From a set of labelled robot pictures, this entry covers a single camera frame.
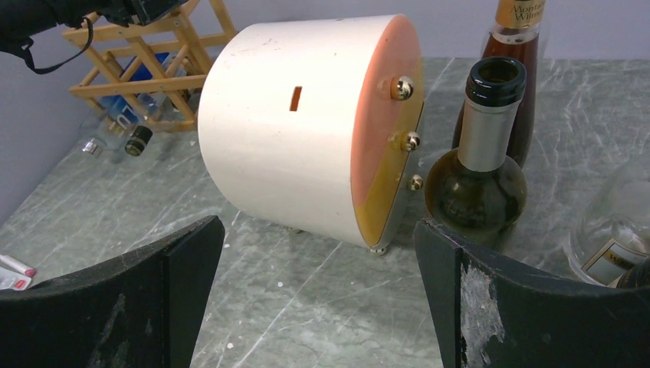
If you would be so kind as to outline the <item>clear square whisky bottle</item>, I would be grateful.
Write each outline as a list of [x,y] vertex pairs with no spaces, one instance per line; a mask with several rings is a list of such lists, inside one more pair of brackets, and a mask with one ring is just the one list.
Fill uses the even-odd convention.
[[130,136],[124,147],[130,156],[140,156],[154,133],[176,132],[189,124],[172,98],[162,92],[141,93],[136,97],[136,101],[139,104],[135,109],[138,120],[135,127],[130,129]]

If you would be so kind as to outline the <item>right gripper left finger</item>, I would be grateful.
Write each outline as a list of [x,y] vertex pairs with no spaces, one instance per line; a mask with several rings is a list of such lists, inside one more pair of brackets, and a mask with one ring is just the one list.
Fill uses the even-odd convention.
[[88,268],[1,293],[3,367],[187,367],[225,239],[209,215]]

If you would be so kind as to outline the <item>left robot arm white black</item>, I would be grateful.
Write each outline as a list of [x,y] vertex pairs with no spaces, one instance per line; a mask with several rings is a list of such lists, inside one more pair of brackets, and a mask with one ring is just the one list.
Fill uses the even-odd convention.
[[[1,2],[1,52],[22,59],[28,69],[43,75],[83,54],[94,38],[90,15],[95,13],[122,27],[147,26],[185,4],[184,0],[9,0]],[[72,57],[50,67],[34,65],[32,37],[58,25],[87,26],[85,45]]]

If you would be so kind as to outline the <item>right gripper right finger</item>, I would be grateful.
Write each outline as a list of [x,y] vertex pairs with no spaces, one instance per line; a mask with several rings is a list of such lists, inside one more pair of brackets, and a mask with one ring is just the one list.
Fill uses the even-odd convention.
[[649,289],[557,277],[429,219],[413,232],[445,367],[647,367]]

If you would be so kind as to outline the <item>wooden hexagonal wine rack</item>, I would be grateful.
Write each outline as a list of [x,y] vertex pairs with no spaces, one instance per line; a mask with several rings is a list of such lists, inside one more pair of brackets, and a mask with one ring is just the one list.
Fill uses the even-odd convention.
[[164,120],[161,113],[155,113],[145,124],[155,131],[196,130],[197,113],[190,107],[185,93],[203,87],[212,66],[207,49],[227,44],[237,34],[225,3],[211,0],[222,31],[198,35],[190,20],[198,4],[199,0],[188,1],[147,26],[97,25],[99,15],[92,13],[89,25],[66,29],[63,39],[79,48],[84,46],[88,35],[93,35],[94,43],[127,43],[125,47],[105,51],[90,46],[84,54],[94,66],[79,84],[70,87],[70,93],[98,113],[105,112],[99,99],[111,95],[123,97],[137,112],[145,113],[137,94],[159,93],[171,100],[179,116]]

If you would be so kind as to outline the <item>dark bottle gold foil neck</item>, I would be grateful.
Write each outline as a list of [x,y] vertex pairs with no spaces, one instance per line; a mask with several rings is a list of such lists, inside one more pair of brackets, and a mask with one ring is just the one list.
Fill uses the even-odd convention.
[[466,94],[487,107],[519,102],[507,155],[526,162],[536,106],[539,39],[545,1],[499,1],[479,61],[467,77]]

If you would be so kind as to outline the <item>blue glass bottle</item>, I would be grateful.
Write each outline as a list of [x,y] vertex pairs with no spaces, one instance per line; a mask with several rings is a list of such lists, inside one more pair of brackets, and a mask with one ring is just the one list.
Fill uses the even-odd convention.
[[88,136],[82,151],[100,156],[105,151],[124,150],[130,129],[135,127],[138,120],[136,108],[120,95],[101,97],[99,104],[103,108],[98,116],[101,123]]

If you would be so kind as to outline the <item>dark green labelled wine bottle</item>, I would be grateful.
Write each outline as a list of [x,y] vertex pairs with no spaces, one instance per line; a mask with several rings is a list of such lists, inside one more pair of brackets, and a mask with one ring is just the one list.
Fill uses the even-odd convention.
[[649,155],[620,165],[588,201],[564,248],[573,273],[613,286],[649,258]]

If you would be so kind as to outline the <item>dark green bottle silver cap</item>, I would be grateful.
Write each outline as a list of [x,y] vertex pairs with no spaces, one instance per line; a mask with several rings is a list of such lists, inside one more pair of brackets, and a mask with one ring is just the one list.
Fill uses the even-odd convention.
[[425,182],[433,219],[499,253],[527,201],[522,169],[507,155],[518,105],[487,107],[465,92],[458,146],[435,162]]

